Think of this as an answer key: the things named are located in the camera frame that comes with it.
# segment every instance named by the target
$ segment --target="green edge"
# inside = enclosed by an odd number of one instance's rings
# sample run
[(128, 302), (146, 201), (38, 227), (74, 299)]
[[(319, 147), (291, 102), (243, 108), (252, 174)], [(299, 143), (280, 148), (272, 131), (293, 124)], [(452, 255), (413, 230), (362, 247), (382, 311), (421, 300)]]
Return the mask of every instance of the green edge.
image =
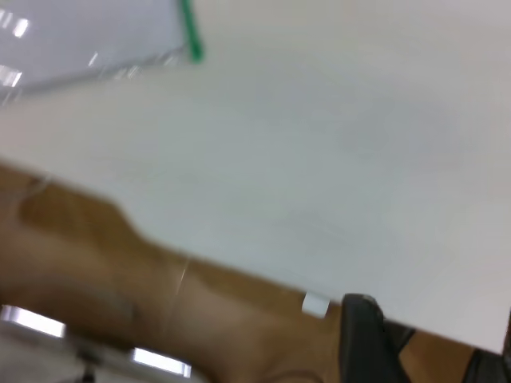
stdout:
[(204, 47), (193, 15), (192, 0), (181, 0), (181, 9), (184, 15), (184, 27), (188, 34), (190, 59), (195, 63), (201, 62), (204, 58)]

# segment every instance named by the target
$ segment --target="white table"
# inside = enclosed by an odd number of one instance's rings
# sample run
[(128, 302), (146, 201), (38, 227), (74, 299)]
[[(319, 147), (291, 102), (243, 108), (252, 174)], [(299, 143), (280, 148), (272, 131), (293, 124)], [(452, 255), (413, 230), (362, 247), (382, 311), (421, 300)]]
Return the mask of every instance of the white table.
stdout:
[(203, 65), (34, 97), (0, 155), (150, 239), (501, 351), (511, 3), (196, 0)]

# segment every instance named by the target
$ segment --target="white surface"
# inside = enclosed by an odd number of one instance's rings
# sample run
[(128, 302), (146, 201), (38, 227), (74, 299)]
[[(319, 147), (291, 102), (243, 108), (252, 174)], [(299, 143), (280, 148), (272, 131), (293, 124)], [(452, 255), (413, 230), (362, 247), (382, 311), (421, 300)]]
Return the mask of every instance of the white surface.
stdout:
[(160, 243), (500, 351), (511, 3), (196, 0), (203, 65), (0, 114), (0, 154)]
[(303, 299), (302, 312), (313, 317), (325, 318), (328, 305), (330, 305), (330, 299), (308, 292)]

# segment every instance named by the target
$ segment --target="white tape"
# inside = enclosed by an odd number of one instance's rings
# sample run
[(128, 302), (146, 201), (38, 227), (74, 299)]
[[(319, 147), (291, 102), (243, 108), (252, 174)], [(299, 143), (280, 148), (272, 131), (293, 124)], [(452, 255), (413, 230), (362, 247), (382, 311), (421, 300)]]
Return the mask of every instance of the white tape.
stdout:
[(325, 318), (330, 299), (313, 293), (306, 293), (302, 304), (302, 312), (317, 318)]

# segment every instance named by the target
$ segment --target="wooden floor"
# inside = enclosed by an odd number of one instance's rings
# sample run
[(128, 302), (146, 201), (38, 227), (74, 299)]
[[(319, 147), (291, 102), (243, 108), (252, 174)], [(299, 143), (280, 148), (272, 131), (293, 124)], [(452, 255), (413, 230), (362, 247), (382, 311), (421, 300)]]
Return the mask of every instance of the wooden floor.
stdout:
[[(31, 180), (0, 169), (2, 303), (118, 347), (171, 354), (213, 381), (309, 369), (339, 382), (338, 306), (324, 319), (302, 314), (302, 292), (148, 243), (91, 195), (51, 184), (19, 198), (13, 190)], [(419, 332), (402, 362), (415, 383), (459, 382), (471, 352)]]

